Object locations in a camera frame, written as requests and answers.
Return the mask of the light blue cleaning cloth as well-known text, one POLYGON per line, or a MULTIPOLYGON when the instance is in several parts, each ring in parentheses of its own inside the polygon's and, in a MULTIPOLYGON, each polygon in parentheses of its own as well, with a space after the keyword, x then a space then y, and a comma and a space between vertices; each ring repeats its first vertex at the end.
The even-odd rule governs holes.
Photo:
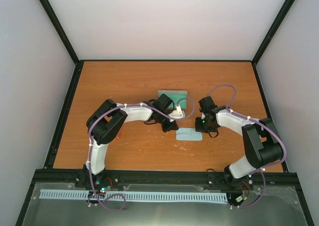
POLYGON ((202 141, 201 132, 196 132, 194 128, 179 128, 176 131, 176 139, 178 141, 202 141))

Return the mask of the grey glasses case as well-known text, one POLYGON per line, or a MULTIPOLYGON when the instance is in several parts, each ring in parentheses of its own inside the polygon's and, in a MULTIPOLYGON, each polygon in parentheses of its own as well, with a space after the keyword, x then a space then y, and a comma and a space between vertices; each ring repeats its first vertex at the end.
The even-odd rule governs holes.
POLYGON ((158 90, 158 97, 160 97, 162 94, 165 94, 173 101, 168 109, 175 109, 178 100, 187 97, 187 91, 185 90, 158 90))

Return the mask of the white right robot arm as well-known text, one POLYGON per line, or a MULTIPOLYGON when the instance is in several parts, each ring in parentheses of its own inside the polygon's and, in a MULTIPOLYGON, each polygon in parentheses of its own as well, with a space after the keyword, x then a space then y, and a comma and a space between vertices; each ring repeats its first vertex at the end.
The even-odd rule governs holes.
POLYGON ((263 171, 285 160, 285 146, 270 118, 259 120, 243 116, 227 106, 218 107, 210 96, 199 100, 199 106, 202 116, 195 119, 196 132, 216 138, 218 129, 224 127, 243 138, 245 155, 224 169, 223 182, 227 187, 234 187, 257 170, 263 171))

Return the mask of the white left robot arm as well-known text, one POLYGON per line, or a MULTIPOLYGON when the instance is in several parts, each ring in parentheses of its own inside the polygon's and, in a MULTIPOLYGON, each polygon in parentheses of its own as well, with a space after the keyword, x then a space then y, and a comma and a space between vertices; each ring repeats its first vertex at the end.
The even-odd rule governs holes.
POLYGON ((167 95, 139 104, 120 104, 107 99, 87 120, 89 154, 86 168, 90 171, 86 181, 92 187, 99 187, 104 181, 101 173, 105 169, 108 145, 117 137, 124 123, 143 121, 160 124, 162 131, 178 130, 176 120, 185 116, 179 104, 167 95))

